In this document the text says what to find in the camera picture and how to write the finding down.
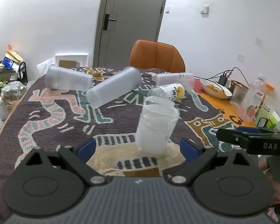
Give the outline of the operator hand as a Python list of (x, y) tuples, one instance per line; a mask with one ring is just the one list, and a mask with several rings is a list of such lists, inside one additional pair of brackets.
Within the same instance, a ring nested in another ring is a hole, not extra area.
[(277, 223), (280, 217), (280, 214), (275, 213), (276, 205), (280, 204), (280, 156), (260, 155), (259, 168), (274, 188), (273, 199), (267, 215)]

